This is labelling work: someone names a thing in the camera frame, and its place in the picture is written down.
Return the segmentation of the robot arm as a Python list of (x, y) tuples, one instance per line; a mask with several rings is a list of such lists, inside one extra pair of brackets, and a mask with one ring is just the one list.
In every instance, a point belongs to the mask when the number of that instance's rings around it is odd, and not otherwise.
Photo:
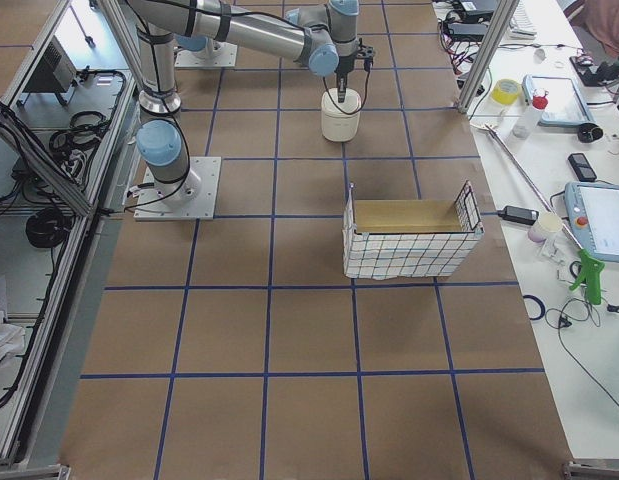
[(130, 1), (128, 5), (137, 16), (143, 123), (171, 122), (181, 108), (173, 54), (177, 35), (228, 42), (286, 58), (319, 77), (334, 74), (340, 103), (355, 63), (362, 61), (370, 69), (375, 55), (358, 35), (357, 1), (301, 7), (283, 18), (224, 1)]

